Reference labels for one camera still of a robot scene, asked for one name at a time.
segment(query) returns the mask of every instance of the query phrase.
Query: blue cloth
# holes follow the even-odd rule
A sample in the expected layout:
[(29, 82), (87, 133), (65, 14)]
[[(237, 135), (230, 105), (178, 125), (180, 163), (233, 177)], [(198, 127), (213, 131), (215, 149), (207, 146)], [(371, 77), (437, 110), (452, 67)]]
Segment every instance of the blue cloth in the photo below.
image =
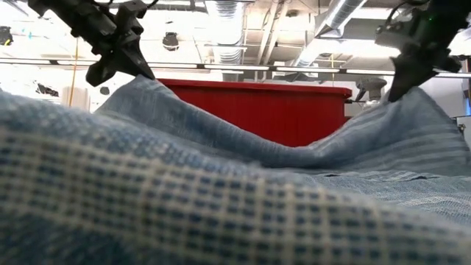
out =
[(297, 148), (142, 77), (0, 111), (0, 264), (471, 264), (470, 151), (420, 89)]

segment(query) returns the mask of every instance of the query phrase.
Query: ceiling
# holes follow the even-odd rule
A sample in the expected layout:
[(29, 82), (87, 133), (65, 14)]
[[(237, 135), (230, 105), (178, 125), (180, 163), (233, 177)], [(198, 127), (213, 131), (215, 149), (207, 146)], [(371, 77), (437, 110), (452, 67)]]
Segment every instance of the ceiling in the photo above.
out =
[[(281, 0), (257, 0), (248, 4), (245, 9), (243, 64), (253, 64), (258, 61), (264, 21), (274, 1)], [(345, 27), (343, 39), (351, 40), (349, 45), (332, 52), (331, 56), (317, 57), (315, 63), (321, 67), (392, 70), (388, 54), (382, 52), (383, 49), (378, 48), (373, 39), (375, 29), (383, 23), (382, 18), (386, 18), (389, 10), (398, 1), (368, 1)], [(224, 29), (218, 24), (211, 23), (207, 13), (199, 12), (205, 8), (203, 2), (196, 2), (199, 8), (196, 11), (172, 9), (173, 3), (182, 4), (182, 2), (188, 2), (188, 5), (190, 3), (185, 0), (160, 0), (159, 4), (162, 6), (168, 4), (169, 8), (149, 10), (141, 20), (145, 29), (142, 34), (141, 50), (148, 62), (214, 62), (214, 51), (220, 49), (215, 47), (214, 38), (215, 35), (224, 34)], [(295, 59), (305, 45), (314, 38), (314, 17), (326, 11), (329, 3), (329, 0), (286, 0), (288, 15), (275, 17), (270, 37), (273, 38), (277, 34), (276, 45), (270, 55), (266, 52), (263, 56), (263, 59), (268, 56), (267, 64)], [(0, 0), (0, 26), (12, 27), (14, 34), (13, 45), (0, 46), (0, 57), (67, 59), (74, 58), (78, 48), (80, 60), (97, 59), (91, 54), (91, 47), (87, 43), (82, 40), (77, 41), (70, 36), (70, 29), (54, 13), (47, 13), (45, 19), (38, 19), (38, 15), (30, 10), (24, 1)], [(162, 39), (166, 32), (177, 33), (180, 42), (177, 51), (169, 52), (163, 48)], [(246, 73), (245, 77), (253, 78), (253, 73)], [(331, 75), (328, 74), (325, 78), (331, 78)], [(336, 78), (349, 80), (357, 77), (345, 75)]]

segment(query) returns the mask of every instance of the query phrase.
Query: red container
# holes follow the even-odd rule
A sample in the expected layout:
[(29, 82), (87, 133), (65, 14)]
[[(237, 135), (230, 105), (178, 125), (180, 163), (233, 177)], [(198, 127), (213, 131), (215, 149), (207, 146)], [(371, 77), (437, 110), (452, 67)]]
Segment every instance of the red container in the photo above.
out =
[(159, 79), (182, 100), (286, 146), (305, 146), (345, 123), (348, 88)]

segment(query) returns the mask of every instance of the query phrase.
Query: ventilation duct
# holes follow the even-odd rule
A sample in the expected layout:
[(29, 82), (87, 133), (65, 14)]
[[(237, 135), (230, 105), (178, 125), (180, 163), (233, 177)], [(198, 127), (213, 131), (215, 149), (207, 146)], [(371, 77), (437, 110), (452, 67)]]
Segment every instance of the ventilation duct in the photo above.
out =
[(344, 34), (344, 26), (350, 21), (353, 13), (361, 8), (367, 0), (332, 0), (327, 11), (316, 17), (315, 38), (305, 47), (293, 66), (309, 67), (324, 52), (319, 48), (321, 35), (340, 38)]
[[(214, 42), (222, 46), (214, 48), (216, 63), (241, 64), (242, 49), (230, 47), (242, 44), (245, 3), (237, 1), (206, 1), (206, 8), (214, 26)], [(223, 80), (237, 81), (238, 75), (223, 74)]]

